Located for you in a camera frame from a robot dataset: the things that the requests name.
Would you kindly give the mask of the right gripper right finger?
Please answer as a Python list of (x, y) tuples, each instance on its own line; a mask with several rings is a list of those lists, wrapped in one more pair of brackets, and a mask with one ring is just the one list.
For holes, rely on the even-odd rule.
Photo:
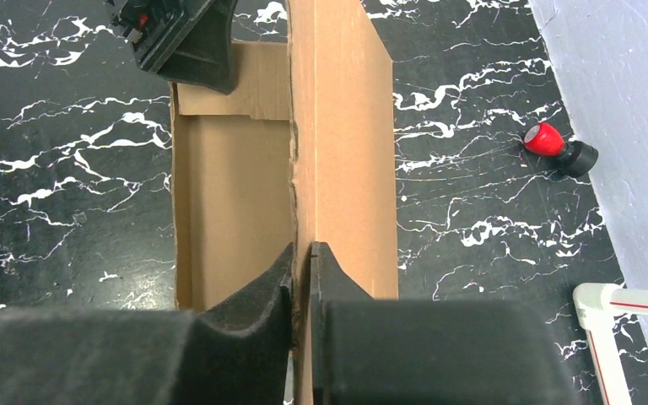
[(375, 299), (331, 247), (310, 255), (317, 404), (575, 404), (539, 314), (514, 300)]

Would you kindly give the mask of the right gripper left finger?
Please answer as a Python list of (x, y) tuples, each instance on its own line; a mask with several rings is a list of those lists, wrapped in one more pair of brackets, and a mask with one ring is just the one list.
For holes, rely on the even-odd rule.
[(0, 404), (280, 404), (293, 256), (201, 313), (0, 312)]

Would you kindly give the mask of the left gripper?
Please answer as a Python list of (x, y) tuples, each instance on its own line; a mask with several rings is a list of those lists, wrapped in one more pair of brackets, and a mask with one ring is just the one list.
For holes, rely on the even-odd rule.
[(238, 83), (231, 34), (236, 5), (235, 0), (109, 0), (108, 17), (141, 70), (228, 95)]

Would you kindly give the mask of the brown cardboard box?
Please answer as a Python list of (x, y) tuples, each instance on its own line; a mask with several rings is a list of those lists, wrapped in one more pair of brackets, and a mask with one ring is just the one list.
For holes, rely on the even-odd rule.
[(359, 1), (287, 15), (284, 43), (233, 44), (232, 92), (170, 86), (175, 299), (208, 310), (291, 246), (294, 401), (311, 404), (315, 243), (398, 296), (392, 60)]

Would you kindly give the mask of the red black stamp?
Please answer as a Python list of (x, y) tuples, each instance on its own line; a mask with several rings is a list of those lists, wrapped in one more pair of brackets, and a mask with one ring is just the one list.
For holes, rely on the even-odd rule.
[(597, 163), (599, 152), (579, 140), (566, 141), (548, 122), (540, 122), (522, 136), (524, 148), (536, 155), (552, 158), (565, 175), (579, 178)]

